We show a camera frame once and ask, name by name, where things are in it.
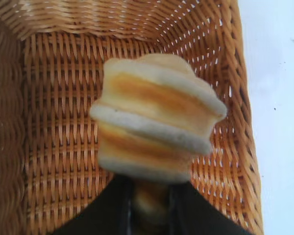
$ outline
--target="bread basket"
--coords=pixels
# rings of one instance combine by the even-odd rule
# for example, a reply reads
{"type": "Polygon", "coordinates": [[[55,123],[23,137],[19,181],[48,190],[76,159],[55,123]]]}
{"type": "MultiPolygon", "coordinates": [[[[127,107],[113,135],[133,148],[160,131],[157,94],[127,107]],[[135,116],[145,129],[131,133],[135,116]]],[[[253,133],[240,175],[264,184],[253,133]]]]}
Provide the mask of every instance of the bread basket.
{"type": "Polygon", "coordinates": [[[0,0],[0,234],[52,232],[100,194],[112,174],[88,112],[102,65],[156,52],[186,59],[228,107],[194,187],[263,234],[237,0],[0,0]]]}

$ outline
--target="bread roll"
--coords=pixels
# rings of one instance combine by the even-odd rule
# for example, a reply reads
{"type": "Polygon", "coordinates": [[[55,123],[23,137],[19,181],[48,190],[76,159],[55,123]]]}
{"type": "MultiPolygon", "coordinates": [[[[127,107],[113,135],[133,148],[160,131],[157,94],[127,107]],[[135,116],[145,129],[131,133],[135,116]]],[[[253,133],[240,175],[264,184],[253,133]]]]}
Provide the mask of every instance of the bread roll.
{"type": "Polygon", "coordinates": [[[226,107],[182,58],[151,54],[107,61],[90,115],[103,168],[171,184],[189,180],[192,159],[210,153],[211,131],[226,107]]]}

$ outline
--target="pale bread layer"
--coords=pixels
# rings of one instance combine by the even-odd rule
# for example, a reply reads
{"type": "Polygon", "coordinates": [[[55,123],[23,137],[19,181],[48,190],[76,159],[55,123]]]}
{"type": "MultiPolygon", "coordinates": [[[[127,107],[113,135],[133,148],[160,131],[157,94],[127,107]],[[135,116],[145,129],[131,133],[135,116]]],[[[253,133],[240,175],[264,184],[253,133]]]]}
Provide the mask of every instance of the pale bread layer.
{"type": "Polygon", "coordinates": [[[107,123],[99,123],[99,164],[115,173],[163,183],[182,183],[190,179],[195,155],[138,137],[107,123]]]}
{"type": "Polygon", "coordinates": [[[137,114],[123,112],[98,104],[91,107],[90,116],[95,120],[104,121],[124,128],[138,136],[161,141],[176,148],[201,154],[209,154],[211,152],[209,139],[137,114]]]}
{"type": "Polygon", "coordinates": [[[200,78],[196,78],[188,69],[179,70],[179,68],[186,66],[186,61],[183,59],[172,61],[172,56],[167,56],[162,54],[153,56],[153,59],[157,57],[159,61],[163,61],[162,64],[157,64],[156,62],[151,63],[148,59],[148,62],[144,63],[144,57],[140,60],[108,60],[104,64],[105,79],[113,78],[120,73],[128,73],[160,86],[171,87],[197,98],[218,117],[218,120],[223,119],[226,115],[226,106],[218,100],[209,84],[200,78]]]}

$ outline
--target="bread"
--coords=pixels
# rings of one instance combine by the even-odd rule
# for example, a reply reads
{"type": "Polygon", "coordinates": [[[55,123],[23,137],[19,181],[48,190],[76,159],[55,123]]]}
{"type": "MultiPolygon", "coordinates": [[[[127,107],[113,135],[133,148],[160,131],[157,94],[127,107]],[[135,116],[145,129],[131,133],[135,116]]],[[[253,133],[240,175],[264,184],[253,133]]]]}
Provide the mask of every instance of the bread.
{"type": "Polygon", "coordinates": [[[90,110],[98,122],[99,164],[116,173],[182,183],[225,105],[182,58],[151,54],[104,64],[102,97],[90,110]]]}

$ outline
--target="wicker basket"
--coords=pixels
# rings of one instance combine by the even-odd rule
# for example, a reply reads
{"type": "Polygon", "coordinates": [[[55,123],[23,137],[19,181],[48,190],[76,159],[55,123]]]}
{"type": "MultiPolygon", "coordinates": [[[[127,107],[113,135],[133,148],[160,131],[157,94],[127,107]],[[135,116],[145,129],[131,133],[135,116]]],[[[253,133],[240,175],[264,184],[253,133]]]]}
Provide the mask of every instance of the wicker basket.
{"type": "Polygon", "coordinates": [[[154,52],[185,58],[227,105],[192,182],[263,234],[241,34],[236,0],[0,0],[0,235],[53,231],[102,191],[88,116],[102,64],[154,52]]]}

